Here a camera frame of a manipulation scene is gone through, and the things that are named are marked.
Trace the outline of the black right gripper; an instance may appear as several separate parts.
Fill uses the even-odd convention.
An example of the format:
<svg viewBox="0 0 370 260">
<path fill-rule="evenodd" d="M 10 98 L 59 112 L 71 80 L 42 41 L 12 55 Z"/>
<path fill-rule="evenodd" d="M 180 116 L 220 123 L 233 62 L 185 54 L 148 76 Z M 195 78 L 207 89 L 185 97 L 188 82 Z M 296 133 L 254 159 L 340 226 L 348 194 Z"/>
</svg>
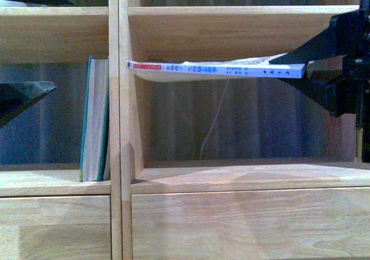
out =
<svg viewBox="0 0 370 260">
<path fill-rule="evenodd" d="M 303 64 L 345 55 L 343 72 L 315 70 L 300 79 L 281 79 L 330 115 L 356 113 L 357 156 L 369 158 L 369 9 L 331 17 L 328 28 L 297 49 L 270 60 L 270 64 Z"/>
</svg>

